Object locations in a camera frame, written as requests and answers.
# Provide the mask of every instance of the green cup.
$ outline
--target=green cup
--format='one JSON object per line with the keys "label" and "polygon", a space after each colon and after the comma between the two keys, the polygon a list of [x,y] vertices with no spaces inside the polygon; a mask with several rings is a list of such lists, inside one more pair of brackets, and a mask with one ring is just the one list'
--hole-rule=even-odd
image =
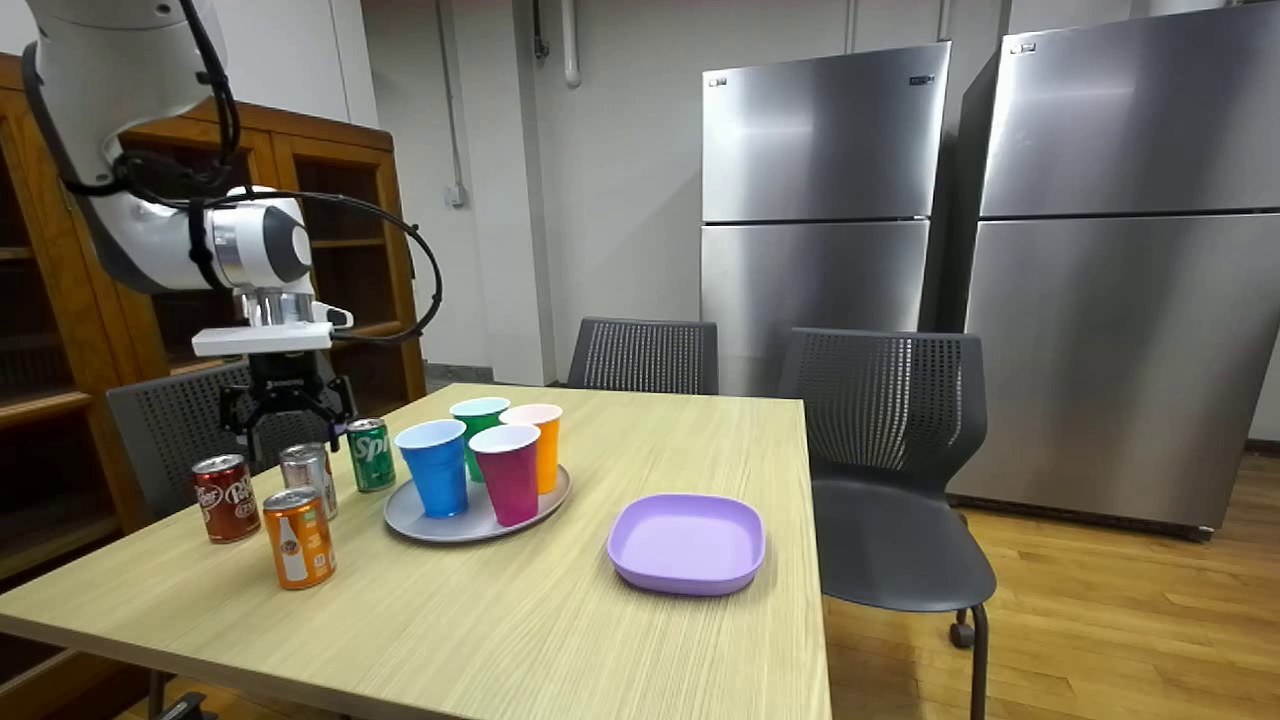
{"label": "green cup", "polygon": [[471,397],[448,407],[453,420],[469,424],[469,474],[471,482],[484,482],[479,459],[471,453],[471,434],[498,424],[498,414],[511,407],[505,397]]}

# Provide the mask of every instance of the purple plate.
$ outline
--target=purple plate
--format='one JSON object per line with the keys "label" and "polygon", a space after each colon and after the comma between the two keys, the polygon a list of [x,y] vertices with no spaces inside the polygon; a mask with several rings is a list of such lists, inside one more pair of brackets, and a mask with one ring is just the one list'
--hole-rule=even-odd
{"label": "purple plate", "polygon": [[608,559],[633,586],[726,596],[761,571],[764,525],[726,497],[642,497],[617,517]]}

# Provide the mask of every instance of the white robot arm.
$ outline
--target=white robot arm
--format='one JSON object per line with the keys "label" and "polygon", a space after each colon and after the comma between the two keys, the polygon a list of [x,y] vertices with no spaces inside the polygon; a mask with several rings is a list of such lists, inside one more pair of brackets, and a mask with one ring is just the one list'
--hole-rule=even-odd
{"label": "white robot arm", "polygon": [[116,278],[141,293],[237,297],[248,326],[202,326],[190,341],[195,357],[332,346],[351,311],[314,300],[297,199],[161,199],[129,178],[116,135],[215,96],[223,80],[215,31],[186,13],[195,5],[184,0],[30,0],[30,107]]}

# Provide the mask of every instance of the chair backrest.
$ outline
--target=chair backrest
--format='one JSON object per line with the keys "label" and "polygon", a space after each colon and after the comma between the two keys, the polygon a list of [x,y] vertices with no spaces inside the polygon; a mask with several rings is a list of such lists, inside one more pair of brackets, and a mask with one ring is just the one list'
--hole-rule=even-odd
{"label": "chair backrest", "polygon": [[796,326],[784,397],[803,400],[814,474],[945,493],[989,434],[974,335]]}
{"label": "chair backrest", "polygon": [[589,316],[574,330],[569,382],[716,397],[716,322]]}
{"label": "chair backrest", "polygon": [[[237,434],[220,426],[220,388],[231,382],[248,382],[243,361],[107,392],[146,517],[166,517],[195,498],[195,459],[243,453]],[[248,469],[262,471],[281,459],[281,448],[325,438],[325,432],[314,414],[272,414],[257,426],[261,459],[248,457]]]}

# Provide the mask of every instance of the wooden table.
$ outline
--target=wooden table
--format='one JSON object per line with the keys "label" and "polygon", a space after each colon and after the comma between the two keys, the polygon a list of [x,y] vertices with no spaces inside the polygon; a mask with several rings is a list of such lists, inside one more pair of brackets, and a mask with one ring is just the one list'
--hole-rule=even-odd
{"label": "wooden table", "polygon": [[[830,714],[798,403],[456,382],[386,424],[491,392],[562,403],[572,497],[531,530],[405,545],[386,493],[359,497],[341,453],[326,585],[281,590],[268,530],[207,545],[186,509],[2,590],[0,632],[351,714]],[[750,586],[618,585],[604,541],[647,493],[750,505],[769,530]]]}

